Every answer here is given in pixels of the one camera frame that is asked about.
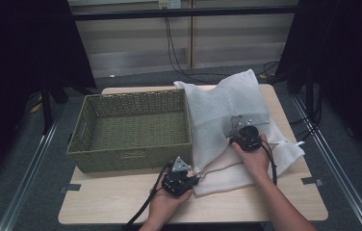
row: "human hand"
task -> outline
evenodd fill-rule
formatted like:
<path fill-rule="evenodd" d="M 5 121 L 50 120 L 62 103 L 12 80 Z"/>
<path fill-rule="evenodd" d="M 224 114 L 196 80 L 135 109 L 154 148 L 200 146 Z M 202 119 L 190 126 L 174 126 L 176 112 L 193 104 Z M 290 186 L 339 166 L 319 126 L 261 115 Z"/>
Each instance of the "human hand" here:
<path fill-rule="evenodd" d="M 262 140 L 262 144 L 264 146 L 267 146 L 266 143 L 268 143 L 268 139 L 266 135 L 262 134 L 260 138 Z M 260 147 L 251 152 L 246 152 L 243 151 L 242 148 L 235 142 L 232 143 L 232 146 L 235 148 L 235 151 L 238 152 L 238 154 L 241 156 L 242 160 L 244 161 L 245 167 L 255 181 L 263 177 L 269 178 L 268 168 L 270 160 L 265 149 Z"/>
<path fill-rule="evenodd" d="M 163 179 L 164 176 L 157 185 L 156 190 L 158 191 L 150 202 L 148 219 L 140 230 L 161 230 L 172 219 L 178 207 L 190 199 L 194 192 L 193 190 L 188 190 L 180 197 L 175 197 L 166 190 L 160 189 Z"/>

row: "cable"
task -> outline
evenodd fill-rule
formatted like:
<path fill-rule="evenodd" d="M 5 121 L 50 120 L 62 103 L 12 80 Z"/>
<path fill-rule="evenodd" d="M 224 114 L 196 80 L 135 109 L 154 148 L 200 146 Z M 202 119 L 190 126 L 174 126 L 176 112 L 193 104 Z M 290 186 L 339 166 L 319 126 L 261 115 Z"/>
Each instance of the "cable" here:
<path fill-rule="evenodd" d="M 187 74 L 185 73 L 185 71 L 181 68 L 179 62 L 178 62 L 178 58 L 177 55 L 175 54 L 175 48 L 174 48 L 174 43 L 172 42 L 172 35 L 171 35 L 171 29 L 169 27 L 169 22 L 168 22 L 168 18 L 165 17 L 165 21 L 166 21 L 166 27 L 167 27 L 167 41 L 168 41 L 168 56 L 169 56 L 169 62 L 171 63 L 172 68 L 175 70 L 175 72 L 184 75 L 185 77 L 195 80 L 195 81 L 199 81 L 202 82 L 204 84 L 209 84 L 209 85 L 214 85 L 214 83 L 210 83 L 210 82 L 206 82 L 204 80 L 199 80 L 199 79 L 195 79 L 193 77 L 191 77 L 191 75 L 199 75 L 199 74 L 212 74 L 212 75 L 221 75 L 221 76 L 228 76 L 226 74 L 216 74 L 216 73 L 196 73 L 196 74 Z M 178 69 L 175 68 L 174 64 L 172 63 L 172 58 L 171 58 L 171 52 L 170 52 L 170 48 L 172 48 L 172 54 L 175 58 L 175 62 L 178 66 Z"/>
<path fill-rule="evenodd" d="M 292 121 L 292 122 L 289 122 L 290 126 L 294 126 L 294 125 L 297 125 L 299 123 L 301 123 L 302 121 L 308 119 L 309 117 L 304 117 L 304 118 L 301 118 L 299 120 L 295 120 L 295 121 Z"/>
<path fill-rule="evenodd" d="M 260 75 L 260 74 L 263 74 L 263 73 L 267 73 L 268 70 L 272 69 L 278 63 L 279 63 L 279 61 L 272 61 L 272 62 L 267 62 L 267 63 L 263 64 L 263 71 L 259 72 L 259 73 L 255 73 L 255 75 Z M 269 68 L 266 69 L 267 64 L 273 64 L 273 65 L 271 65 Z"/>
<path fill-rule="evenodd" d="M 272 149 L 271 147 L 269 146 L 269 144 L 266 142 L 266 141 L 263 141 L 268 148 L 266 148 L 265 145 L 261 144 L 262 145 L 262 148 L 266 151 L 266 153 L 268 154 L 268 157 L 269 157 L 269 160 L 271 161 L 271 175 L 272 175 L 272 181 L 273 183 L 277 186 L 277 172 L 276 172 L 276 164 L 274 163 L 274 158 L 273 158 L 273 153 L 272 153 Z"/>
<path fill-rule="evenodd" d="M 282 82 L 284 80 L 288 79 L 288 76 L 298 75 L 298 71 L 303 66 L 302 63 L 294 63 L 293 66 L 285 71 L 282 71 L 274 76 L 274 78 L 270 79 L 267 84 L 274 85 L 279 82 Z"/>
<path fill-rule="evenodd" d="M 314 118 L 314 124 L 312 125 L 311 129 L 306 129 L 300 133 L 298 133 L 297 135 L 295 135 L 295 137 L 298 137 L 302 134 L 304 134 L 305 132 L 307 132 L 307 134 L 300 139 L 301 141 L 305 141 L 319 126 L 321 120 L 322 120 L 322 114 L 323 114 L 323 91 L 322 88 L 319 88 L 319 99 L 317 100 L 317 104 L 316 104 L 316 108 L 313 111 L 313 114 L 310 115 Z M 305 117 L 304 119 L 300 119 L 298 121 L 303 121 L 303 120 L 310 120 L 310 116 Z"/>
<path fill-rule="evenodd" d="M 172 165 L 172 163 L 168 163 L 166 164 L 165 167 L 163 167 L 163 169 L 161 169 L 160 174 L 158 175 L 157 181 L 153 186 L 153 189 L 151 189 L 151 193 L 148 196 L 148 198 L 146 199 L 146 201 L 144 202 L 144 204 L 142 205 L 142 207 L 139 209 L 139 211 L 127 222 L 124 230 L 127 231 L 130 229 L 131 225 L 134 223 L 134 221 L 136 221 L 136 219 L 142 214 L 142 212 L 144 212 L 145 208 L 147 207 L 147 205 L 150 203 L 150 201 L 153 199 L 154 195 L 162 188 L 160 188 L 159 190 L 157 189 L 158 183 L 160 182 L 161 176 L 163 175 L 164 171 L 170 167 Z"/>

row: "white cloth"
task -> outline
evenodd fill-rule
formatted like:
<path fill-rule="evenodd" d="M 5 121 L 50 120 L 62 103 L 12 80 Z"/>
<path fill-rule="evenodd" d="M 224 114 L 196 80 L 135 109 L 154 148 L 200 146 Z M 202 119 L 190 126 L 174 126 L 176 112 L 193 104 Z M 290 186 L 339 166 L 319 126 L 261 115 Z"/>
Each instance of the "white cloth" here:
<path fill-rule="evenodd" d="M 194 187 L 196 196 L 253 184 L 240 156 L 229 145 L 230 134 L 244 126 L 239 122 L 255 124 L 259 133 L 266 134 L 269 143 L 274 143 L 272 153 L 278 175 L 304 154 L 275 125 L 252 70 L 229 76 L 212 90 L 183 82 L 174 85 L 187 94 L 193 131 L 193 167 L 204 176 Z"/>
<path fill-rule="evenodd" d="M 193 133 L 194 171 L 202 171 L 217 159 L 229 144 L 233 124 L 265 123 L 269 109 L 252 70 L 229 76 L 211 90 L 175 82 L 187 94 Z"/>

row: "wooden table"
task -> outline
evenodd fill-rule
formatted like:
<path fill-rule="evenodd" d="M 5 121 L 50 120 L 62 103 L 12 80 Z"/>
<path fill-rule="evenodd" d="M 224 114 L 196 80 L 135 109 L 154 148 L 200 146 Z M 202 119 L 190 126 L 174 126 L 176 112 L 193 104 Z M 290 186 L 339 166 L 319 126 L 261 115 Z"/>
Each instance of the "wooden table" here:
<path fill-rule="evenodd" d="M 202 86 L 208 90 L 214 86 Z M 111 88 L 102 93 L 169 90 L 174 87 Z M 261 85 L 274 122 L 290 141 L 296 138 L 270 85 Z M 125 224 L 146 201 L 149 190 L 161 168 L 97 172 L 84 174 L 78 168 L 71 184 L 80 184 L 80 191 L 68 191 L 59 213 L 63 224 Z M 310 170 L 300 158 L 278 177 L 278 188 L 309 220 L 325 220 L 328 212 L 315 184 L 303 185 L 301 178 L 310 177 Z M 146 221 L 148 208 L 136 220 Z M 264 201 L 255 186 L 216 193 L 200 198 L 192 196 L 179 208 L 170 223 L 227 223 L 270 220 Z"/>

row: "wicker basket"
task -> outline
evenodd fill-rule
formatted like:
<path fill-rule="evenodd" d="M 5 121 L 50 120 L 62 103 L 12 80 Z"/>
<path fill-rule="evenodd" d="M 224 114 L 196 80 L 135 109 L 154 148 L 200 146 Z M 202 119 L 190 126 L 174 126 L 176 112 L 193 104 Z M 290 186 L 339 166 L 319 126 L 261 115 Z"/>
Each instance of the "wicker basket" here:
<path fill-rule="evenodd" d="M 67 149 L 82 172 L 163 167 L 192 161 L 183 90 L 88 95 Z"/>

